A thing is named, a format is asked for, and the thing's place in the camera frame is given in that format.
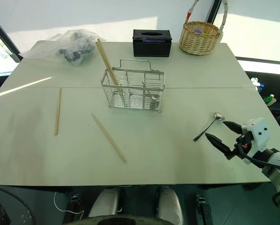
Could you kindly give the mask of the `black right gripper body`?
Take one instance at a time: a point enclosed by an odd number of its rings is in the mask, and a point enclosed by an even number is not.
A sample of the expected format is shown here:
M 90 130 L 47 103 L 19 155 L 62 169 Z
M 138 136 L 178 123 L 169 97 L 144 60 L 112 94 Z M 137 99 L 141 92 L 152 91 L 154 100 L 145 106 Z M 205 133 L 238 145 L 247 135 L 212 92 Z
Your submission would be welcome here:
M 250 157 L 247 153 L 251 150 L 251 131 L 248 131 L 246 134 L 240 135 L 236 138 L 236 143 L 234 144 L 233 153 L 235 156 L 240 159 L 249 160 Z

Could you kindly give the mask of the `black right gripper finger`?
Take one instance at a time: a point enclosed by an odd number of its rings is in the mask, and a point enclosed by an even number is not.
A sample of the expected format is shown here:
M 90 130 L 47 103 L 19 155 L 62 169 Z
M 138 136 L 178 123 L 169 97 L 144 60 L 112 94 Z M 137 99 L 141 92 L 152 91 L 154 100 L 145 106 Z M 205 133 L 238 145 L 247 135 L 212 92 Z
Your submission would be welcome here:
M 216 149 L 223 153 L 227 160 L 230 160 L 234 157 L 234 153 L 219 138 L 209 133 L 205 133 L 205 136 Z
M 237 124 L 235 122 L 232 121 L 224 121 L 223 122 L 230 130 L 232 130 L 233 132 L 235 132 L 236 134 L 242 135 L 243 134 L 243 130 L 242 130 L 242 125 Z

